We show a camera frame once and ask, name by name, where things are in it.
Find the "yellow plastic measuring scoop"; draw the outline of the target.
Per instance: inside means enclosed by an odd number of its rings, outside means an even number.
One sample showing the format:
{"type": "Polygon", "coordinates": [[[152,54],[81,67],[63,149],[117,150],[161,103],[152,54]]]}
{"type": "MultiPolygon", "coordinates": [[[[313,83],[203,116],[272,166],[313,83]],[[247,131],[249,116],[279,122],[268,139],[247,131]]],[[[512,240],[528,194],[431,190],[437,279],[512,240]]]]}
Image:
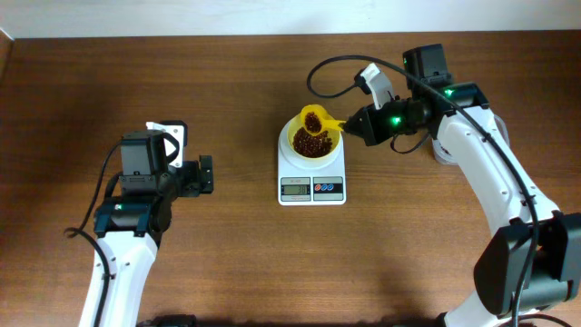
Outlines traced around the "yellow plastic measuring scoop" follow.
{"type": "Polygon", "coordinates": [[[318,136],[328,130],[342,132],[346,123],[332,118],[319,104],[304,106],[300,111],[300,122],[306,132],[312,136],[318,136]]]}

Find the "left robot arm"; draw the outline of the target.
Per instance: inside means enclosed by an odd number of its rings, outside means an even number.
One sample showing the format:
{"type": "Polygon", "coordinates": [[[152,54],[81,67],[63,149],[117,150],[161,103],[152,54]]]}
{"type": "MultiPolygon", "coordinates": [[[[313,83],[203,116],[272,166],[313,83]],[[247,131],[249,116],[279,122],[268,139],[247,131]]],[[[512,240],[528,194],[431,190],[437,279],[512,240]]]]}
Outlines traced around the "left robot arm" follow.
{"type": "Polygon", "coordinates": [[[213,191],[212,158],[183,158],[187,125],[149,122],[115,145],[122,170],[104,187],[103,202],[89,210],[94,235],[90,286],[82,326],[134,326],[143,289],[172,220],[172,203],[213,191]]]}

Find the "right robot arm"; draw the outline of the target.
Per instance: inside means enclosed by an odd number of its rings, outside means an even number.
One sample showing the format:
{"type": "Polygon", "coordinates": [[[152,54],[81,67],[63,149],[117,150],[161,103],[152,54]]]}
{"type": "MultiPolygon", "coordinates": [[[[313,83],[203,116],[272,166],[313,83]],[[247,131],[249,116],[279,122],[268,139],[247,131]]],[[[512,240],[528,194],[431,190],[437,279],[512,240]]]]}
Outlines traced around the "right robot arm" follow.
{"type": "Polygon", "coordinates": [[[439,315],[440,326],[516,326],[580,292],[580,216],[563,213],[527,175],[476,84],[453,82],[441,45],[408,50],[398,72],[411,95],[395,96],[388,63],[366,58],[354,84],[373,97],[345,124],[366,145],[426,131],[476,194],[491,240],[473,270],[474,292],[439,315]]]}

